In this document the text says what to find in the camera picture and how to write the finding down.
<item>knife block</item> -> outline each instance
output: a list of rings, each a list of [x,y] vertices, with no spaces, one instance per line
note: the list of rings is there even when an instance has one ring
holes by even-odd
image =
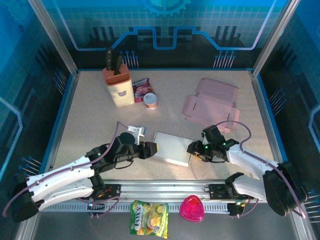
[[[114,104],[120,108],[135,103],[135,95],[132,80],[126,64],[121,64],[120,74],[104,68],[102,74],[105,84],[110,92]]]

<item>glass panel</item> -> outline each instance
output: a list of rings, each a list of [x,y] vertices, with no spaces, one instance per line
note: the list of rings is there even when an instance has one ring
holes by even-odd
[[[319,13],[319,1],[300,2],[260,73],[287,158],[307,190],[315,190],[316,195],[320,193]],[[318,209],[308,208],[314,212],[308,215],[319,237]]]
[[[28,1],[0,1],[0,16],[2,211],[12,177],[39,171],[70,74]],[[3,239],[14,239],[19,224],[0,223]]]
[[[43,1],[79,69],[252,68],[287,0]]]

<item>candy package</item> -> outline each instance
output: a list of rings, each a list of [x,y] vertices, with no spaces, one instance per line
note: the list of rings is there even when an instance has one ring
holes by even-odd
[[[134,235],[153,235],[168,238],[167,203],[148,203],[134,201],[130,207],[130,233]]]
[[[149,83],[149,78],[144,78],[132,83],[133,93],[134,93],[134,102],[140,103],[144,100],[146,94],[154,94],[154,89]]]

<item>knife handle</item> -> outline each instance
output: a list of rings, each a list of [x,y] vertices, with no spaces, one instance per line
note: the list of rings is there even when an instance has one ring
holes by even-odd
[[[116,62],[114,65],[114,75],[120,74],[121,64],[122,64],[122,54],[119,53],[116,57]]]
[[[112,48],[108,47],[106,50],[106,69],[108,71],[111,70],[111,63],[112,63]]]

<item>beige tabletop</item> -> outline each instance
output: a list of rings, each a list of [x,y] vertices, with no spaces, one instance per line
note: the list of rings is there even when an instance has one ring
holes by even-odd
[[[239,120],[252,131],[252,138],[244,146],[273,160],[248,71],[135,70],[131,76],[132,81],[150,78],[158,99],[156,110],[145,109],[143,103],[117,108],[108,92],[102,71],[80,73],[54,163],[55,169],[84,156],[94,147],[109,143],[117,121],[130,126],[147,127],[146,136],[141,141],[152,141],[156,132],[201,140],[201,132],[205,127],[186,120],[181,110],[187,95],[196,93],[197,85],[204,77],[239,88],[236,104],[241,110]],[[226,139],[240,142],[248,133],[238,126],[236,131],[223,135]],[[135,159],[131,167],[113,169],[101,173],[101,176],[103,179],[117,180],[225,179],[236,172],[250,176],[243,168],[230,163],[205,163],[192,157],[189,167],[184,167],[149,158]]]

